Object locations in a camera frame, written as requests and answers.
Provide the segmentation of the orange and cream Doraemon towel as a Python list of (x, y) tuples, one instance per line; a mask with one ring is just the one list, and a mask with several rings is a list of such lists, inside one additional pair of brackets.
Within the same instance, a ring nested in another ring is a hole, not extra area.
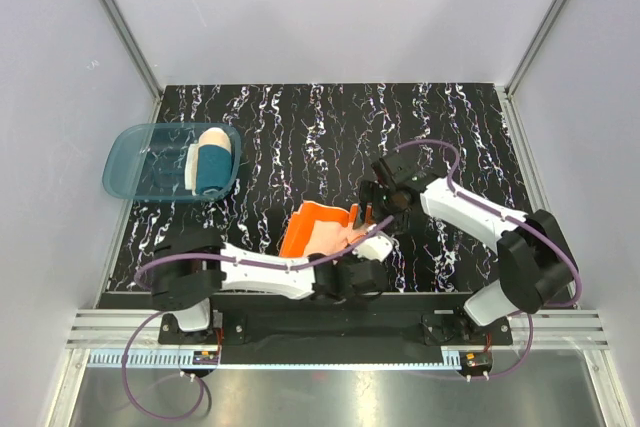
[(366, 224), (353, 230), (349, 209), (303, 201), (291, 215), (282, 240), (279, 256), (306, 257), (311, 254), (337, 253), (362, 238), (373, 225), (371, 207), (367, 207)]

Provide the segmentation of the teal and cream Doraemon towel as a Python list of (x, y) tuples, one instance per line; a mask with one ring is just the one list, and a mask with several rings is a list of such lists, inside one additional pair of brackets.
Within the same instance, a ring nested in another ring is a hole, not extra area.
[(232, 165), (231, 138), (220, 127), (209, 128), (188, 147), (185, 188), (198, 196), (218, 193), (231, 180)]

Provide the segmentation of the translucent blue plastic tray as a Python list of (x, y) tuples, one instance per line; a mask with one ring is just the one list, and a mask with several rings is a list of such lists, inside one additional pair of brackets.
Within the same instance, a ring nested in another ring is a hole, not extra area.
[[(231, 138), (231, 180), (220, 192), (193, 195), (184, 185), (188, 147), (212, 127), (222, 128)], [(229, 124), (155, 123), (140, 124), (122, 132), (107, 158), (102, 184), (115, 198), (149, 202), (216, 202), (232, 190), (242, 157), (242, 138)]]

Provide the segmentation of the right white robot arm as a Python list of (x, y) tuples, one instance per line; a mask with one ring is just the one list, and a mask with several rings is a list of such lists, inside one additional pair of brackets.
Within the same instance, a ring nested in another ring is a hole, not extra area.
[(388, 235), (404, 233), (411, 215), (446, 222), (492, 250), (498, 279), (459, 309), (463, 328), (478, 329), (522, 312), (535, 314), (570, 284), (579, 283), (576, 263), (556, 218), (501, 207), (456, 184), (447, 174), (421, 171), (402, 155), (372, 164), (376, 178), (359, 184), (356, 224), (384, 222)]

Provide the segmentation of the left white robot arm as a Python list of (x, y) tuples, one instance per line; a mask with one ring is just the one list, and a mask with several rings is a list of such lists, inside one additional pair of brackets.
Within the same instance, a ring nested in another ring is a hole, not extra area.
[(379, 295), (388, 286), (384, 261), (392, 250), (391, 238), (375, 228), (334, 254), (314, 249), (289, 258), (244, 250), (202, 230), (162, 242), (136, 282), (148, 288), (154, 310), (174, 316), (181, 333), (200, 333), (212, 326), (211, 297), (219, 292), (328, 303)]

